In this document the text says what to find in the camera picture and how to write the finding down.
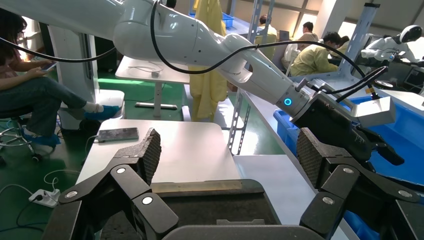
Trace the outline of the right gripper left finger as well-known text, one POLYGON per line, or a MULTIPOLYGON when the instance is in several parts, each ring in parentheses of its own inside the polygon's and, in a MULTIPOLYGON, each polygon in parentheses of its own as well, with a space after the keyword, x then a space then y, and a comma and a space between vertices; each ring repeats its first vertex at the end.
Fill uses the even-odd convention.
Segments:
POLYGON ((119 149, 103 170, 59 196, 42 238, 93 240, 110 217, 124 212, 141 239, 163 239, 179 218, 151 188, 161 152, 153 128, 141 143, 119 149))

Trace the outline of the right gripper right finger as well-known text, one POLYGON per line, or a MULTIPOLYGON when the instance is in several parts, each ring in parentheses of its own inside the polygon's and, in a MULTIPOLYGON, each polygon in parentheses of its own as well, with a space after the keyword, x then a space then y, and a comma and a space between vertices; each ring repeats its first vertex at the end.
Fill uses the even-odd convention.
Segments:
POLYGON ((382 240, 421 238, 421 196, 363 167, 345 149, 300 130, 297 158, 317 194, 300 224, 322 239, 334 235, 345 212, 359 216, 382 240))

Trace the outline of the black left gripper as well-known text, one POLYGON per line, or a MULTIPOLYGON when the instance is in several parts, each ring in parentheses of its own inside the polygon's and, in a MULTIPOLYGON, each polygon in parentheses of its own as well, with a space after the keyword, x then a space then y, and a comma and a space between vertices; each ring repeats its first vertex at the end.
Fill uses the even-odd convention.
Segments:
POLYGON ((345 149, 356 160, 369 160, 372 151, 376 151, 394 166, 405 162, 380 134, 354 125, 325 100, 316 99, 292 122, 300 129, 308 128, 320 142, 345 149))

